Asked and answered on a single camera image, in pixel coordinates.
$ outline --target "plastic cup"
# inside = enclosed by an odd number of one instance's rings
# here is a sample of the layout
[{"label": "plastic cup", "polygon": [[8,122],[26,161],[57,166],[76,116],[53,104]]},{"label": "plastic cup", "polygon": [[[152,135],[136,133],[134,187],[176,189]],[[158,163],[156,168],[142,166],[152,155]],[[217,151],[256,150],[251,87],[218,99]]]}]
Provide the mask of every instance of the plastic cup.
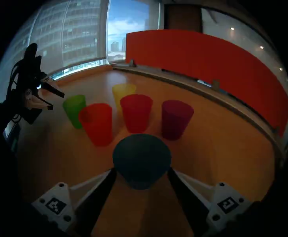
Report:
[{"label": "plastic cup", "polygon": [[169,148],[157,137],[135,134],[121,140],[113,151],[116,170],[134,189],[147,189],[170,168]]},{"label": "plastic cup", "polygon": [[129,95],[120,101],[127,130],[141,133],[147,129],[153,100],[145,95]]},{"label": "plastic cup", "polygon": [[67,117],[71,121],[74,128],[82,128],[82,125],[78,120],[78,114],[85,107],[86,99],[84,95],[72,96],[63,102],[65,113],[67,114]]},{"label": "plastic cup", "polygon": [[118,84],[112,87],[114,101],[119,111],[121,111],[120,100],[125,96],[135,94],[136,90],[137,90],[136,85],[129,83]]},{"label": "plastic cup", "polygon": [[105,103],[95,103],[83,108],[78,119],[85,132],[97,147],[107,146],[112,141],[112,108]]},{"label": "plastic cup", "polygon": [[162,136],[168,140],[179,139],[193,116],[193,108],[179,100],[162,104]]}]

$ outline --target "magenta cup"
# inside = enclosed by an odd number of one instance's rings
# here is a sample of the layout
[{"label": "magenta cup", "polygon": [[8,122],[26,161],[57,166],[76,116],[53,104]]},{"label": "magenta cup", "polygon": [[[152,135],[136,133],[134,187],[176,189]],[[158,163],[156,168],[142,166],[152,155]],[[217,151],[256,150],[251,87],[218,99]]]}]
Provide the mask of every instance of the magenta cup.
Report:
[{"label": "magenta cup", "polygon": [[127,130],[141,133],[147,129],[153,100],[145,95],[133,94],[120,100]]},{"label": "magenta cup", "polygon": [[193,108],[179,100],[167,100],[162,104],[162,136],[168,140],[179,139],[185,131]]}]

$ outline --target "sky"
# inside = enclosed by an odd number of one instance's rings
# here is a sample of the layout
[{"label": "sky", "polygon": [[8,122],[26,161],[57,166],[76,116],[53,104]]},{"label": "sky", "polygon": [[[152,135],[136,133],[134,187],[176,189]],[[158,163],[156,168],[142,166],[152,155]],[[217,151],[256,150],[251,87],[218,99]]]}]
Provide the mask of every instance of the sky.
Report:
[{"label": "sky", "polygon": [[111,0],[108,14],[108,51],[112,42],[119,42],[127,33],[144,30],[148,19],[148,5],[136,0]]}]

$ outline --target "orange cup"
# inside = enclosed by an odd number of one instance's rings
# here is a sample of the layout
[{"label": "orange cup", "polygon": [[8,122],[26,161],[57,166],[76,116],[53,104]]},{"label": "orange cup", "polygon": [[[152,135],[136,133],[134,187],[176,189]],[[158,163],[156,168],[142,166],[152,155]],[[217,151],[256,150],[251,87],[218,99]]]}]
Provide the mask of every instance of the orange cup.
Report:
[{"label": "orange cup", "polygon": [[106,103],[95,103],[83,108],[78,119],[85,132],[97,147],[112,141],[112,108]]}]

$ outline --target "yellow cup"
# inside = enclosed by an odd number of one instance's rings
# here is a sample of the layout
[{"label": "yellow cup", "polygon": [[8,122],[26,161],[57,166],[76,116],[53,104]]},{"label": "yellow cup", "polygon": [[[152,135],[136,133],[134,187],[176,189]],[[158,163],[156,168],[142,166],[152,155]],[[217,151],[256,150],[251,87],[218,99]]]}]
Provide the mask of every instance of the yellow cup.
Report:
[{"label": "yellow cup", "polygon": [[136,90],[137,90],[136,85],[130,83],[118,84],[112,87],[114,101],[119,111],[122,110],[120,100],[125,96],[135,94]]}]

